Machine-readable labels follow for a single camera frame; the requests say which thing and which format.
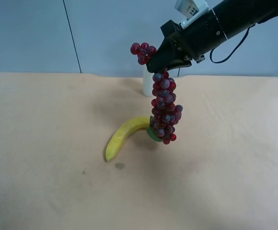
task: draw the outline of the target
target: red grapes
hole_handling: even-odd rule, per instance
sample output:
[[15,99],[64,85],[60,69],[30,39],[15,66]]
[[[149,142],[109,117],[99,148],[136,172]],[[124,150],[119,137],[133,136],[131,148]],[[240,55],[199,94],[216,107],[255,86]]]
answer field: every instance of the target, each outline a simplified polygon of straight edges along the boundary
[[[146,42],[141,45],[134,43],[130,52],[137,55],[140,65],[145,65],[157,52],[157,49]],[[173,78],[169,78],[167,70],[167,68],[160,69],[153,75],[155,83],[153,84],[152,94],[156,98],[151,102],[154,117],[150,120],[150,127],[153,132],[166,145],[176,140],[174,125],[181,119],[183,110],[181,105],[174,104],[176,95],[173,91],[176,89],[176,83]]]

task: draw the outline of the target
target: grape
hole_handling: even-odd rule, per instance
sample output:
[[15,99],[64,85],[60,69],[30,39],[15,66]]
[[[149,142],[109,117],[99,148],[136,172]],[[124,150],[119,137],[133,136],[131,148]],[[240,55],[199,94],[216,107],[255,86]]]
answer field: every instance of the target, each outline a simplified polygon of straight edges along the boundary
[[157,127],[158,127],[158,128],[165,128],[165,127],[166,127],[166,124],[165,124],[165,123],[162,123],[162,122],[158,122],[158,123],[157,123]]
[[156,53],[156,51],[157,51],[157,49],[154,46],[150,46],[147,49],[148,54],[151,56],[154,55]]
[[175,82],[169,82],[169,86],[168,86],[168,88],[169,88],[169,90],[170,91],[173,91],[173,90],[175,90],[176,89],[176,83]]
[[169,95],[169,91],[168,90],[161,90],[160,91],[160,96],[161,97],[166,97],[166,96],[168,96]]
[[139,43],[134,43],[134,44],[131,46],[131,48],[130,48],[130,52],[131,52],[131,54],[133,54],[133,55],[138,54],[138,53],[140,52],[140,45],[139,45]]
[[163,140],[170,140],[170,134],[165,133],[162,139]]
[[156,97],[156,96],[157,96],[157,91],[153,89],[153,90],[152,90],[152,94],[153,94],[153,96]]
[[157,114],[157,115],[154,116],[154,120],[155,120],[156,122],[159,122],[159,121],[161,120],[161,118],[162,118],[162,116],[159,115],[159,114]]
[[149,48],[149,46],[150,46],[150,45],[149,45],[148,43],[144,42],[144,43],[141,44],[140,47],[141,47],[142,49],[147,49],[147,48]]
[[164,102],[157,104],[157,108],[159,108],[159,109],[165,109],[165,107],[166,107],[166,104]]
[[148,62],[148,59],[146,56],[139,56],[138,57],[138,63],[140,65],[145,65]]
[[164,101],[166,103],[171,103],[173,102],[173,96],[171,94],[169,94],[168,96],[165,97]]
[[146,56],[146,55],[147,55],[147,52],[144,49],[140,49],[140,51],[137,53],[137,57]]
[[151,102],[151,104],[152,104],[153,107],[156,107],[156,106],[157,106],[156,99],[153,99],[152,102]]
[[162,142],[163,142],[165,145],[170,144],[170,140],[162,140]]
[[171,134],[170,135],[170,140],[171,141],[175,141],[176,140],[176,135],[175,134]]
[[160,110],[159,109],[157,109],[157,108],[152,108],[152,114],[153,115],[157,115],[157,114],[159,114],[160,113]]
[[161,82],[163,78],[163,75],[161,73],[155,73],[153,75],[153,81],[154,82]]
[[170,133],[172,133],[172,131],[173,131],[173,128],[172,128],[171,125],[167,125],[167,126],[164,128],[164,132],[165,132],[166,134],[170,134]]
[[175,95],[175,93],[172,93],[171,95],[173,96],[173,102],[175,102],[175,100],[176,100],[176,95]]
[[169,78],[169,73],[168,73],[168,72],[165,72],[165,73],[163,74],[163,77],[164,77],[164,78]]
[[162,128],[157,130],[157,136],[159,136],[159,137],[164,136],[164,130]]
[[156,98],[156,102],[157,102],[157,104],[163,103],[164,102],[164,98],[163,97],[157,97]]
[[162,121],[164,122],[164,123],[168,123],[169,121],[170,121],[170,116],[169,115],[163,115],[162,116]]
[[170,115],[170,122],[174,122],[175,121],[175,116],[174,115]]
[[175,109],[174,109],[174,111],[176,111],[176,112],[178,112],[178,113],[181,113],[182,110],[183,110],[183,107],[182,107],[180,104],[178,104],[178,105],[175,107]]
[[154,125],[155,124],[155,120],[154,120],[154,118],[152,117],[151,119],[150,119],[150,125],[152,126],[152,125]]
[[174,111],[174,109],[175,109],[174,103],[170,103],[166,105],[166,111]]
[[182,118],[182,116],[180,114],[175,115],[175,121],[179,121],[181,118]]
[[156,90],[156,91],[159,91],[161,89],[160,84],[155,82],[153,84],[153,89]]
[[160,82],[160,86],[161,86],[163,89],[167,89],[167,88],[170,86],[169,80],[163,79],[163,80]]

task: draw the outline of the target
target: table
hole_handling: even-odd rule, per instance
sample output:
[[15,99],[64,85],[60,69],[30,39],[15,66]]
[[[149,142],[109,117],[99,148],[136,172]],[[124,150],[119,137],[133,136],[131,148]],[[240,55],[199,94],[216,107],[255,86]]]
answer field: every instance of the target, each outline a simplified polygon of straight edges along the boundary
[[278,230],[278,78],[186,76],[177,140],[145,131],[141,79],[0,73],[0,229]]

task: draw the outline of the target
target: black cable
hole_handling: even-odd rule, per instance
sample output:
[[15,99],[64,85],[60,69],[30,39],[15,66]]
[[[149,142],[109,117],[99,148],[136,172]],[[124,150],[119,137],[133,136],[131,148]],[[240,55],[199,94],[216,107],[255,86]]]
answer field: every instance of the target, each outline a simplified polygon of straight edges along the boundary
[[62,0],[62,1],[63,1],[64,10],[66,12],[66,16],[67,16],[67,20],[68,20],[68,24],[69,24],[69,29],[70,29],[70,33],[71,33],[71,37],[72,37],[72,41],[73,41],[73,46],[74,46],[74,50],[75,50],[75,54],[76,54],[76,58],[77,58],[78,67],[80,68],[80,72],[81,72],[81,65],[80,65],[80,61],[78,59],[78,55],[77,55],[77,50],[76,50],[76,46],[75,46],[75,42],[74,42],[74,37],[73,37],[70,21],[69,21],[67,7],[66,7],[66,4],[65,4],[64,0]]
[[241,39],[240,43],[236,46],[236,48],[231,52],[231,54],[225,58],[224,60],[222,61],[213,61],[212,59],[212,53],[214,52],[214,50],[219,47],[217,46],[216,48],[213,48],[209,54],[209,58],[210,60],[213,62],[213,63],[216,63],[216,64],[220,64],[220,63],[223,63],[223,62],[226,62],[228,59],[230,59],[230,57],[235,53],[235,51],[242,45],[242,43],[245,41],[245,39],[247,38],[247,36],[249,35],[249,31],[250,31],[250,28],[252,28],[254,25],[252,25],[251,27],[249,27],[245,33],[245,35],[243,36],[243,38]]

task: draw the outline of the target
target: white cylinder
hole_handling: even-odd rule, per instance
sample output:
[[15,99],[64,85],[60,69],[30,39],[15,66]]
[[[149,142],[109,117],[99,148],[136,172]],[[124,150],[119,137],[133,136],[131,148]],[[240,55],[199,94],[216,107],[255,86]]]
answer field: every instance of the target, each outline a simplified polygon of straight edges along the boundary
[[148,72],[147,66],[143,65],[143,94],[152,97],[153,90],[153,73]]

